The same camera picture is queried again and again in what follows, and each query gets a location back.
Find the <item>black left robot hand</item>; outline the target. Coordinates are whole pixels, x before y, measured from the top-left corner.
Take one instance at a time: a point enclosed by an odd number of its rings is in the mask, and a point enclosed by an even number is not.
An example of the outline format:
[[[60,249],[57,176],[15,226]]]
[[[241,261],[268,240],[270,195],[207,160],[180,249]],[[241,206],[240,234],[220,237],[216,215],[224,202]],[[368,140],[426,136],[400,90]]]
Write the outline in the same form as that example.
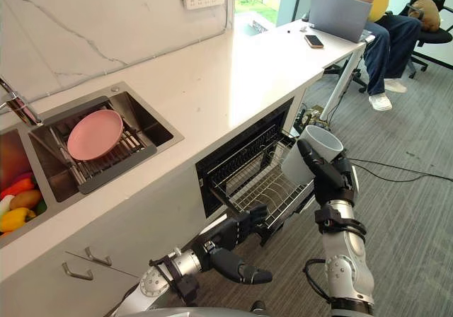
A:
[[[239,284],[265,284],[273,280],[267,270],[248,265],[233,249],[243,243],[265,222],[267,206],[258,204],[237,217],[229,217],[200,234],[191,245],[203,272],[216,270],[223,277]]]

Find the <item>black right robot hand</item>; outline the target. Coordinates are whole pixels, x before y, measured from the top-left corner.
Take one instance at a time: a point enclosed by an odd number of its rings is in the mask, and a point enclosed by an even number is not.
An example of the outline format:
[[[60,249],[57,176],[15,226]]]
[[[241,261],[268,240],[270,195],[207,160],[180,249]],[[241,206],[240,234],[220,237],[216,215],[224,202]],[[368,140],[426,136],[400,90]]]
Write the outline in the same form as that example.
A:
[[[331,200],[345,200],[355,206],[356,180],[351,162],[344,151],[332,161],[327,161],[305,139],[297,141],[297,148],[305,164],[314,174],[316,201],[325,205]]]

